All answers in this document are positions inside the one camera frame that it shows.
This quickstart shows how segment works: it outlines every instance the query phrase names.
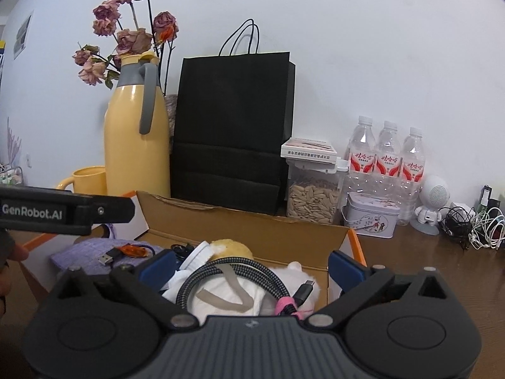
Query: white cable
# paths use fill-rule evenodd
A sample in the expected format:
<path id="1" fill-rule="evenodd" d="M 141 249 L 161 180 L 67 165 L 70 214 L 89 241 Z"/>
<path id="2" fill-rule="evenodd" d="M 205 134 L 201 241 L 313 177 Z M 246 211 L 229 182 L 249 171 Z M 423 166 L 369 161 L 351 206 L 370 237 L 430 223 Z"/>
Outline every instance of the white cable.
<path id="1" fill-rule="evenodd" d="M 489 216 L 489 213 L 493 210 L 498 211 L 497 216 L 494 218 Z M 499 230 L 499 236 L 493 239 L 493 235 L 497 230 Z M 503 216 L 502 211 L 494 207 L 489 211 L 481 211 L 474 216 L 468 239 L 475 249 L 498 249 L 505 240 L 505 216 Z"/>

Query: plush toy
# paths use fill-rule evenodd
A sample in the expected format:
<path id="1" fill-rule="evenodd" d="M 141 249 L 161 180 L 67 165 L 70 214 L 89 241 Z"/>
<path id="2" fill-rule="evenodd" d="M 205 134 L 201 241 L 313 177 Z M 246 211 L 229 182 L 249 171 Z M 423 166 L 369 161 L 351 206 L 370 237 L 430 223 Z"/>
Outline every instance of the plush toy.
<path id="1" fill-rule="evenodd" d="M 227 257 L 254 259 L 253 253 L 248 247 L 240 242 L 234 241 L 233 239 L 219 239 L 217 241 L 212 241 L 211 248 L 214 251 L 214 255 L 211 256 L 209 262 Z"/>

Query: usb connector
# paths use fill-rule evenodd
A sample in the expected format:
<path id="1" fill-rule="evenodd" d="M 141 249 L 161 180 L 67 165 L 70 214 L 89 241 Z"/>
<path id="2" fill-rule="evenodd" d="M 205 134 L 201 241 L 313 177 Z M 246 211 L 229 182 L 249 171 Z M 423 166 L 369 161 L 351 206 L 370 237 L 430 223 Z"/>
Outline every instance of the usb connector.
<path id="1" fill-rule="evenodd" d="M 312 293 L 312 290 L 314 289 L 314 281 L 313 280 L 308 280 L 300 287 L 298 290 L 294 293 L 293 299 L 294 302 L 296 303 L 296 307 L 299 308 L 301 305 L 304 304 L 304 302 L 307 300 L 309 295 Z"/>
<path id="2" fill-rule="evenodd" d="M 123 253 L 117 249 L 117 248 L 112 248 L 111 250 L 107 251 L 105 254 L 100 256 L 98 258 L 98 262 L 100 262 L 104 266 L 111 265 L 116 259 L 123 257 Z"/>

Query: red bottle label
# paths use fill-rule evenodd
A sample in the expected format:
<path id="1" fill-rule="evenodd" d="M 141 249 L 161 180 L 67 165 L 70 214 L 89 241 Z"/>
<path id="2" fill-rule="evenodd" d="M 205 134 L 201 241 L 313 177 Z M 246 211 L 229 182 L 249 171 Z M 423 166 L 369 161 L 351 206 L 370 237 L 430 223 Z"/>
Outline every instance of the red bottle label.
<path id="1" fill-rule="evenodd" d="M 403 160 L 401 177 L 407 181 L 421 182 L 424 173 L 424 163 L 417 160 Z"/>
<path id="2" fill-rule="evenodd" d="M 372 152 L 353 152 L 350 155 L 350 170 L 371 173 L 374 170 L 375 154 Z"/>
<path id="3" fill-rule="evenodd" d="M 401 158 L 398 155 L 378 153 L 375 155 L 375 172 L 390 177 L 397 177 L 400 173 Z"/>

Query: pink cable tie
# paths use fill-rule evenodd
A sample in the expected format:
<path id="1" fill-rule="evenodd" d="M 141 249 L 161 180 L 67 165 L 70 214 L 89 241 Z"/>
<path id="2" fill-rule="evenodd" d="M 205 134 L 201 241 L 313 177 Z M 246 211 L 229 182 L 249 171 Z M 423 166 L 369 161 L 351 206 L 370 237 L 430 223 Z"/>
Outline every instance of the pink cable tie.
<path id="1" fill-rule="evenodd" d="M 292 298 L 291 296 L 284 296 L 277 301 L 277 305 L 275 305 L 275 311 L 274 311 L 275 315 L 278 316 L 282 312 L 282 310 L 288 305 L 293 305 L 294 308 L 296 309 L 296 312 L 292 313 L 291 316 L 296 316 L 298 319 L 303 319 L 301 313 L 298 312 L 298 308 L 296 307 L 294 298 Z"/>

